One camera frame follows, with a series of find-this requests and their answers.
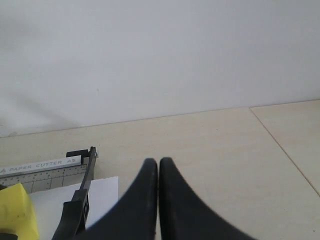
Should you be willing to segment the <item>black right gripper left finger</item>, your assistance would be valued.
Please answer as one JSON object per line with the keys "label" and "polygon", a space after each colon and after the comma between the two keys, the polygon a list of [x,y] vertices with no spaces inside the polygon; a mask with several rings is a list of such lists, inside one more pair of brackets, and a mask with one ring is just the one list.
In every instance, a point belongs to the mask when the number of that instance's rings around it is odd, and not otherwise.
{"label": "black right gripper left finger", "polygon": [[158,165],[144,160],[120,200],[99,221],[81,233],[81,240],[154,240],[158,207]]}

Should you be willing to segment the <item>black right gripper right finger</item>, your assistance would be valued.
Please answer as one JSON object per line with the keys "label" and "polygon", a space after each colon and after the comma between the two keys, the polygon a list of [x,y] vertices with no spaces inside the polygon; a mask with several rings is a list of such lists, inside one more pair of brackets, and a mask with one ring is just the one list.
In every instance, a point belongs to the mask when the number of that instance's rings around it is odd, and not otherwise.
{"label": "black right gripper right finger", "polygon": [[253,239],[208,207],[170,157],[160,160],[158,204],[163,240]]}

